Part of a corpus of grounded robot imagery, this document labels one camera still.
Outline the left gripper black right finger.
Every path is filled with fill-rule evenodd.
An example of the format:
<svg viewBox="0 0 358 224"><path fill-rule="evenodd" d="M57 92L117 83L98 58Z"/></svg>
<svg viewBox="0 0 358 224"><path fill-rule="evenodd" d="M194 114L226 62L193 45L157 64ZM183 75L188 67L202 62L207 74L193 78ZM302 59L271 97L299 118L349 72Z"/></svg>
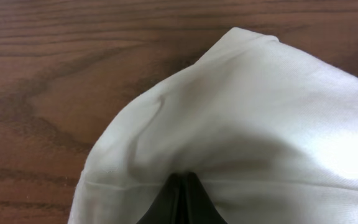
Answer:
<svg viewBox="0 0 358 224"><path fill-rule="evenodd" d="M182 178L181 222L184 224L227 224L216 210L194 172Z"/></svg>

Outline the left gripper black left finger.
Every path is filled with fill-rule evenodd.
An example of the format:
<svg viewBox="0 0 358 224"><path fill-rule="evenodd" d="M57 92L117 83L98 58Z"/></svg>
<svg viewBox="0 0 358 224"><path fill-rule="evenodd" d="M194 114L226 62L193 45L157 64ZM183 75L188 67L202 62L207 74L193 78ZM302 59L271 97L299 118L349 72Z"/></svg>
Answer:
<svg viewBox="0 0 358 224"><path fill-rule="evenodd" d="M152 202L150 208L137 224L175 224L180 192L180 175L170 175Z"/></svg>

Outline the white t-shirt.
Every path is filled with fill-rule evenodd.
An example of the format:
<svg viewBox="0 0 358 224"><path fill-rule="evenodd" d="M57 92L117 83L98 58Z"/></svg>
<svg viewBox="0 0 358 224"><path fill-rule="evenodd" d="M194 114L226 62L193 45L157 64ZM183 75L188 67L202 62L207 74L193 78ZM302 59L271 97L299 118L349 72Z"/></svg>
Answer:
<svg viewBox="0 0 358 224"><path fill-rule="evenodd" d="M70 223L136 223L192 171L228 223L358 223L358 78L233 28L112 120Z"/></svg>

